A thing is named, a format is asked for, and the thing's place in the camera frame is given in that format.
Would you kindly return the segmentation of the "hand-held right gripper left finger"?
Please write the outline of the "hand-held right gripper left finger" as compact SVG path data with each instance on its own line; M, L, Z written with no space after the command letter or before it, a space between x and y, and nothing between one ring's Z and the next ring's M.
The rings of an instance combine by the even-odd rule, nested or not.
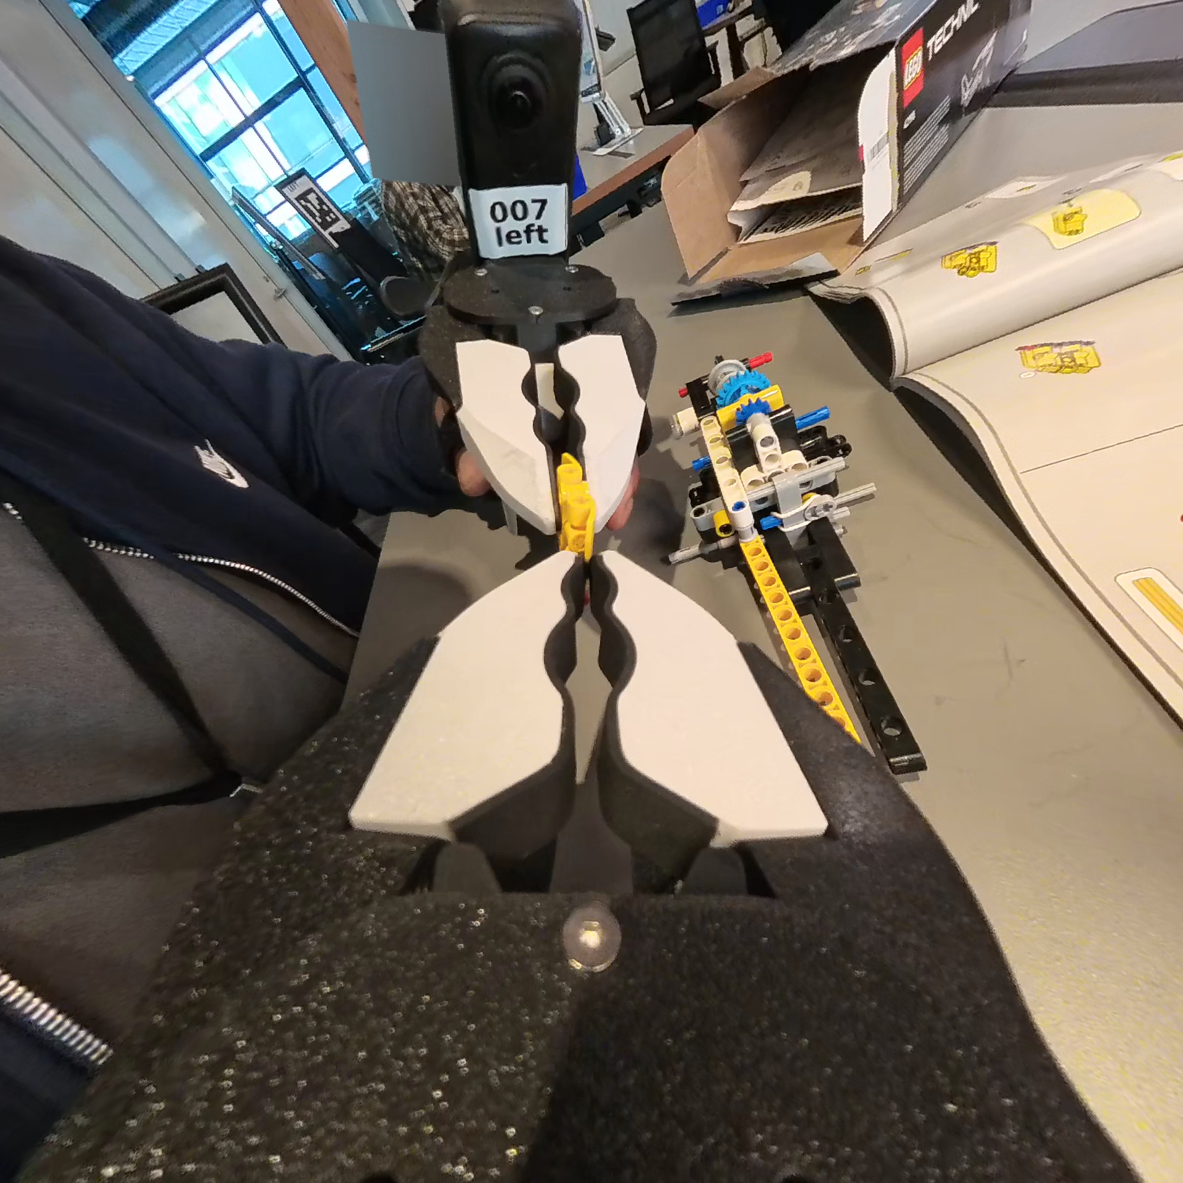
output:
M568 679L585 558L559 553L438 637L350 810L368 833L554 841L575 788Z

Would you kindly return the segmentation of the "plaid cloth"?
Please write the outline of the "plaid cloth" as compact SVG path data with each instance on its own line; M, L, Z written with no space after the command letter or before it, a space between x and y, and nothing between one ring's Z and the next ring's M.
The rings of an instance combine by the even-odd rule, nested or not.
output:
M469 232L459 192L417 182L382 182L381 202L409 272L444 277L451 261L469 251Z

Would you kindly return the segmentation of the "black and white marker sign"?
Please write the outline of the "black and white marker sign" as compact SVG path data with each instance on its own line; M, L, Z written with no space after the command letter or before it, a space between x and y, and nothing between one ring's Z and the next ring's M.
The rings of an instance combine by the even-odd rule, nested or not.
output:
M351 230L351 220L307 171L276 181L275 188L321 240L333 250L341 247L341 234Z

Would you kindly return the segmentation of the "yellow lego connector piece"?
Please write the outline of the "yellow lego connector piece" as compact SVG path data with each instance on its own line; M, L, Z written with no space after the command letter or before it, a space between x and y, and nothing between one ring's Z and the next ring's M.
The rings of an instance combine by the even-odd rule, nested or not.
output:
M597 505L578 458L565 453L555 470L558 543L564 553L590 560L595 553Z

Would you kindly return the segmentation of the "person's left hand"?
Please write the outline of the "person's left hand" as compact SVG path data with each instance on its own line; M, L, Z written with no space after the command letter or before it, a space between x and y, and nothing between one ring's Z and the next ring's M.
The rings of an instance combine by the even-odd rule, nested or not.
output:
M479 498L489 494L493 488L482 474L480 467L478 465L476 460L469 456L465 449L459 449L454 458L454 468L455 477L461 487L462 495L466 498ZM621 498L620 505L616 508L611 518L606 522L604 529L610 532L619 532L623 529L633 513L635 496L641 482L641 467L640 463L634 464L631 470L631 477L628 487L626 489L626 495Z

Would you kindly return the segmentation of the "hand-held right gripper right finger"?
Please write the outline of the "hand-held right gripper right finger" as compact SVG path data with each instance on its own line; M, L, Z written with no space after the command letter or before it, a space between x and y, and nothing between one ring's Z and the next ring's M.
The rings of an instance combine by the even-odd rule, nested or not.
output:
M735 637L628 557L596 558L611 682L602 813L634 850L814 839L826 816Z

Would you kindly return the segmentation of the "person's torso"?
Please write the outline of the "person's torso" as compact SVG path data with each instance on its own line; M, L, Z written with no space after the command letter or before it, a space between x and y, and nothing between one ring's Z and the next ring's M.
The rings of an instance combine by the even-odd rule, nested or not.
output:
M288 349L7 239L2 330L13 1181L99 1072L69 1041L119 1057L251 791L342 705L378 558L368 512L269 447L264 351Z

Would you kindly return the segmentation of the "lego instruction booklet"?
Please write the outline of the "lego instruction booklet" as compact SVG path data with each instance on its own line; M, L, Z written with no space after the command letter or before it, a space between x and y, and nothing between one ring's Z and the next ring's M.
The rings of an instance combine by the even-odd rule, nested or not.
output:
M1021 177L810 285L979 451L1055 578L1182 710L1182 156Z

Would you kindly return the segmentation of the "lego vehicle chassis assembly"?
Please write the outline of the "lego vehicle chassis assembly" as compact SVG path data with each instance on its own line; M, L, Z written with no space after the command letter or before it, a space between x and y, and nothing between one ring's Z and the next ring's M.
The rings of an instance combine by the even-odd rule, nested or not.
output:
M862 578L844 543L873 484L842 491L851 446L831 412L797 412L765 368L773 356L724 358L690 380L671 423L695 446L686 518L697 541L668 556L740 571L807 696L851 739L866 739L896 777L927 770L847 594Z

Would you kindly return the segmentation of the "wooden desk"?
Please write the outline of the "wooden desk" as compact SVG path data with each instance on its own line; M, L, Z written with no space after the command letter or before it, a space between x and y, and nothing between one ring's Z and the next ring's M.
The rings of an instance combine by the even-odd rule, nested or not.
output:
M620 153L597 156L579 150L586 192L572 202L571 253L603 239L602 223L620 212L633 218L661 201L661 175L668 161L695 136L690 126L640 129Z

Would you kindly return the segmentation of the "black office chair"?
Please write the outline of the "black office chair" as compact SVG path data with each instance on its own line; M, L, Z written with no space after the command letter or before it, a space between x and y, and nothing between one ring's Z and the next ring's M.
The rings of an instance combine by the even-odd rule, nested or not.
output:
M642 88L631 98L644 126L690 126L713 116L704 98L720 87L716 47L693 2L642 2L627 11Z

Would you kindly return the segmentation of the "black picture frame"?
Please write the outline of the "black picture frame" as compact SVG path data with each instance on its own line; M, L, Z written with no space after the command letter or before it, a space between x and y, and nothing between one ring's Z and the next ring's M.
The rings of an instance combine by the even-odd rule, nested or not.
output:
M227 264L185 278L141 299L186 330L216 343L283 346L234 268Z

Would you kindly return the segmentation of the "lego set cardboard box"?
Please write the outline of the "lego set cardboard box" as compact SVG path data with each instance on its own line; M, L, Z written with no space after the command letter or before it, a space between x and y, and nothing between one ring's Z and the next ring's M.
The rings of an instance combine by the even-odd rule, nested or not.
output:
M706 101L714 116L664 171L686 280L672 303L845 271L899 215L1026 53L1027 2L837 3L769 67ZM810 87L859 95L862 215L738 243L742 175Z

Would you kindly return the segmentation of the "white paper bags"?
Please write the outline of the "white paper bags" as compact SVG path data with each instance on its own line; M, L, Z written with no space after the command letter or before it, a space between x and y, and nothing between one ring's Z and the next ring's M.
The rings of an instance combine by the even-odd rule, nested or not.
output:
M769 243L862 215L859 102L851 87L810 87L793 103L742 175L728 212L738 243Z

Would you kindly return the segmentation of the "person's left forearm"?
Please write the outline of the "person's left forearm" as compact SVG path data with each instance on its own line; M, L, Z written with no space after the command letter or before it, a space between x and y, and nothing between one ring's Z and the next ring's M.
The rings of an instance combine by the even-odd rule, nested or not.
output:
M302 494L368 513L442 513L465 499L450 408L421 360L362 365L269 347L268 441Z

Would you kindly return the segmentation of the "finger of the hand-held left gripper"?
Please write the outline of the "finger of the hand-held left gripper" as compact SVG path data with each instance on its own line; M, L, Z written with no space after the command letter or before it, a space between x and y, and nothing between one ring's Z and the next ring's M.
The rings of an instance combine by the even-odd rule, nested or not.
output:
M645 403L620 336L585 336L564 344L562 371L578 389L572 405L582 430L576 454L596 503L595 530L603 532L631 487Z
M495 340L457 347L464 444L502 503L547 537L558 534L554 443L564 413L555 365Z

